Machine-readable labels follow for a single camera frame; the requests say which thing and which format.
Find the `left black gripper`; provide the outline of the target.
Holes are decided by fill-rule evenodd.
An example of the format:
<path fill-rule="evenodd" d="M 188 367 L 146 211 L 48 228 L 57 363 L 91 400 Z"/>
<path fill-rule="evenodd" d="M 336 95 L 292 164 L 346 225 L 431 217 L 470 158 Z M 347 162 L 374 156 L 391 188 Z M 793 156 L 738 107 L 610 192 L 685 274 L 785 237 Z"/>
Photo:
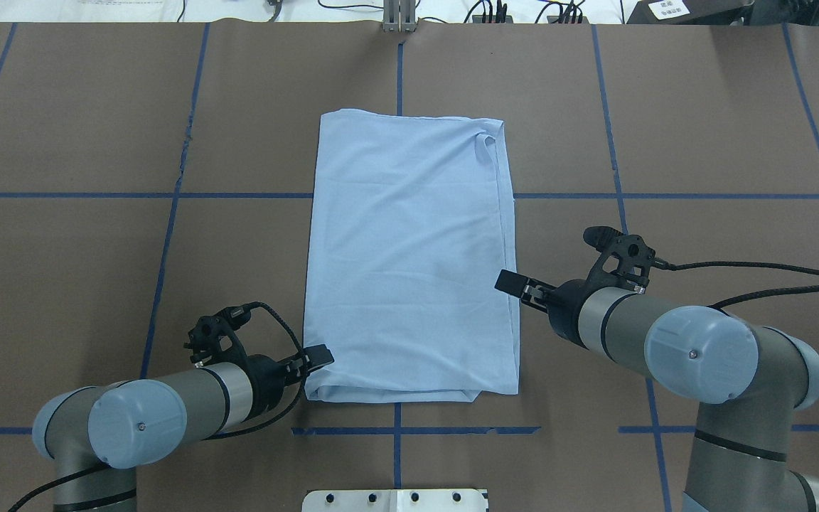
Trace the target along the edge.
<path fill-rule="evenodd" d="M 265 311 L 283 328 L 296 354 L 276 361 L 264 354 L 248 354 L 237 331 L 252 318 L 254 310 Z M 252 420 L 273 411 L 287 388 L 298 385 L 291 402 L 273 419 L 289 414 L 304 393 L 304 375 L 335 362 L 325 344 L 303 347 L 293 328 L 270 306 L 228 306 L 200 317 L 188 332 L 184 347 L 191 363 L 206 369 L 220 383 L 227 401 L 227 420 Z"/>

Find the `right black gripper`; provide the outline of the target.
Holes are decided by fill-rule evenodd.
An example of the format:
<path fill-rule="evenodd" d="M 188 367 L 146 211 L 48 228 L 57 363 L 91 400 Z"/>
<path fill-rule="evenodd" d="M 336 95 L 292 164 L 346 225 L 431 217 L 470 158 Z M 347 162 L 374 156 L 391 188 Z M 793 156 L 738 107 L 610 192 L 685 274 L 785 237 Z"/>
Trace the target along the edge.
<path fill-rule="evenodd" d="M 598 289 L 623 289 L 634 294 L 649 285 L 650 268 L 665 269 L 669 262 L 656 256 L 639 235 L 626 235 L 609 226 L 592 226 L 583 240 L 600 252 L 586 279 L 572 279 L 559 287 L 509 270 L 500 270 L 494 288 L 535 310 L 547 310 L 550 326 L 562 339 L 585 347 L 577 318 L 587 299 Z"/>

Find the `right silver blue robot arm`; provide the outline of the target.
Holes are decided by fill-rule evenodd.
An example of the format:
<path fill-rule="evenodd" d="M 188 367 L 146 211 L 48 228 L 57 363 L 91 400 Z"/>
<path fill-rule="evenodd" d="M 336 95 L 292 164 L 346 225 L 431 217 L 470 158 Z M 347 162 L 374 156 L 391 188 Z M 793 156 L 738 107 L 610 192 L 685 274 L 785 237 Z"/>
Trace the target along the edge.
<path fill-rule="evenodd" d="M 819 511 L 819 479 L 787 466 L 793 416 L 819 399 L 819 354 L 726 311 L 751 299 L 816 294 L 819 286 L 673 304 L 646 287 L 651 269 L 680 265 L 660 259 L 642 237 L 594 226 L 583 240 L 599 253 L 586 278 L 555 286 L 503 270 L 495 287 L 544 312 L 562 339 L 698 402 L 682 509 Z"/>

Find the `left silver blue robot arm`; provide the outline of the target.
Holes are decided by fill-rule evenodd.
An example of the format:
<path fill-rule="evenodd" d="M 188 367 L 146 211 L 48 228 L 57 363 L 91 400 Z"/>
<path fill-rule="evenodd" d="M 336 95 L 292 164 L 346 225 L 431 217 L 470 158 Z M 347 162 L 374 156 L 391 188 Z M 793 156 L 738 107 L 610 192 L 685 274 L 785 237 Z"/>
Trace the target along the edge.
<path fill-rule="evenodd" d="M 293 356 L 249 354 L 237 331 L 264 310 L 286 331 Z M 192 368 L 180 373 L 85 386 L 50 399 L 37 412 L 33 445 L 55 462 L 56 478 L 12 510 L 54 491 L 55 511 L 134 511 L 137 467 L 184 445 L 253 433 L 289 414 L 308 377 L 334 358 L 327 346 L 303 346 L 264 302 L 202 316 L 188 332 Z"/>

